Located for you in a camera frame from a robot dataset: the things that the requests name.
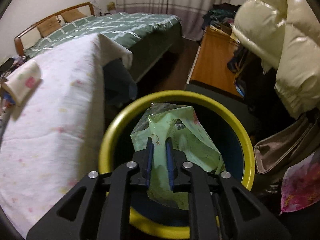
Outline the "pile of dark clothes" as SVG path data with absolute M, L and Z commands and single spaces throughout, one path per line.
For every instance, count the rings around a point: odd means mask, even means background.
M 26 61 L 25 56 L 10 57 L 1 65 L 1 80 L 4 80 Z

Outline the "white cup yellow inside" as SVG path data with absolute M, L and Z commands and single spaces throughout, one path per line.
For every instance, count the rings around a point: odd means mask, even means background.
M 35 60 L 29 60 L 13 71 L 2 83 L 3 88 L 17 106 L 36 87 L 41 79 L 41 70 Z

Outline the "bed with green quilt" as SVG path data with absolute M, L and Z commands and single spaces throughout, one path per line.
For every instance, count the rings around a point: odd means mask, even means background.
M 86 17 L 65 22 L 61 14 L 72 9 L 78 9 Z M 51 17 L 57 19 L 61 28 L 41 37 L 37 26 Z M 162 56 L 182 51 L 182 26 L 177 16 L 144 12 L 95 16 L 91 2 L 63 9 L 34 23 L 15 37 L 14 44 L 18 55 L 32 58 L 64 42 L 96 33 L 105 35 L 131 52 L 128 67 L 136 82 Z

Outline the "clothes pile on cabinet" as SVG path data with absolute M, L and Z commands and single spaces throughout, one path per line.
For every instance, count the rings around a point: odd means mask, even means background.
M 201 29 L 205 31 L 209 26 L 231 35 L 234 18 L 240 7 L 241 5 L 232 5 L 229 3 L 212 5 L 212 8 L 202 16 L 203 24 Z

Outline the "brown handbag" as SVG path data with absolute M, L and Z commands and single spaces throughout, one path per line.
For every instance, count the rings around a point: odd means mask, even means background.
M 254 146 L 259 174 L 272 174 L 318 145 L 319 116 L 303 115 L 286 129 Z

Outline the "right brown pillow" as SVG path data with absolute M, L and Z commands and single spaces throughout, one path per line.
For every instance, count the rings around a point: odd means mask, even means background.
M 63 12 L 61 16 L 67 23 L 71 23 L 75 20 L 86 17 L 86 15 L 80 12 L 78 9 L 67 10 Z

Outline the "yellow rimmed trash bin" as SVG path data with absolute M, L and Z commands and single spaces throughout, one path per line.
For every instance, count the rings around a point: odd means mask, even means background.
M 99 172 L 113 171 L 130 161 L 130 139 L 138 120 L 152 103 L 191 105 L 204 129 L 222 154 L 226 170 L 248 190 L 255 175 L 253 146 L 246 131 L 248 111 L 244 103 L 215 92 L 207 94 L 184 90 L 166 90 L 146 95 L 125 107 L 111 122 L 99 154 Z M 146 194 L 132 197 L 129 228 L 138 239 L 188 239 L 186 211 L 175 211 L 149 200 Z

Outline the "left brown pillow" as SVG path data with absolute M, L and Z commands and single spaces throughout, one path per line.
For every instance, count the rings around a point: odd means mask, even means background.
M 51 17 L 37 26 L 37 29 L 40 32 L 41 37 L 46 37 L 60 28 L 61 24 L 57 21 L 55 17 Z

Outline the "yellow tissue box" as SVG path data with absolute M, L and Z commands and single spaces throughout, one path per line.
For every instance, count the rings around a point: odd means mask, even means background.
M 116 10 L 116 4 L 114 2 L 109 2 L 107 4 L 107 11 L 111 12 L 111 11 L 115 11 Z

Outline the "cream puffer jacket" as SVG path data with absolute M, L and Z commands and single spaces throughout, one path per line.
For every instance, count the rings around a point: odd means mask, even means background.
M 274 88 L 293 118 L 319 107 L 319 21 L 306 0 L 247 0 L 233 34 L 274 68 Z

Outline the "brown pillow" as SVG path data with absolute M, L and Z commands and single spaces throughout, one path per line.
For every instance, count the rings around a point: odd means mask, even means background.
M 41 37 L 46 37 L 60 28 L 61 24 L 57 21 L 55 17 L 51 17 L 37 26 L 37 29 L 40 32 Z
M 71 23 L 75 20 L 86 17 L 86 15 L 80 12 L 78 9 L 67 10 L 63 12 L 61 16 L 67 23 Z

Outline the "green plastic wrapper bag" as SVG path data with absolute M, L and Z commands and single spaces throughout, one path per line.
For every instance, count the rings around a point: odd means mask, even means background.
M 174 193 L 169 186 L 165 141 L 185 153 L 188 161 L 206 172 L 219 174 L 224 161 L 212 139 L 200 124 L 194 108 L 170 103 L 152 103 L 130 134 L 135 151 L 143 150 L 147 140 L 154 144 L 151 183 L 148 197 L 167 207 L 188 209 L 188 194 Z

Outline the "white dotted table cloth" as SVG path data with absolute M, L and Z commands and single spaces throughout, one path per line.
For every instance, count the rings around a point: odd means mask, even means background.
M 1 138 L 1 209 L 16 238 L 98 165 L 104 134 L 104 68 L 132 53 L 103 34 L 76 38 L 33 61 L 40 82 L 10 114 Z

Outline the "orange wooden cabinet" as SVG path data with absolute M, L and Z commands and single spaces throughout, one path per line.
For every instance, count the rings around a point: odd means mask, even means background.
M 236 100 L 243 96 L 236 90 L 235 74 L 227 67 L 239 44 L 228 34 L 207 27 L 198 48 L 187 84 L 197 85 Z

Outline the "pink floral cloth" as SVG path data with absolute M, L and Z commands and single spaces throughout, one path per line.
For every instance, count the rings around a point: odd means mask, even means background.
M 319 202 L 319 150 L 289 167 L 281 185 L 282 213 L 302 210 Z

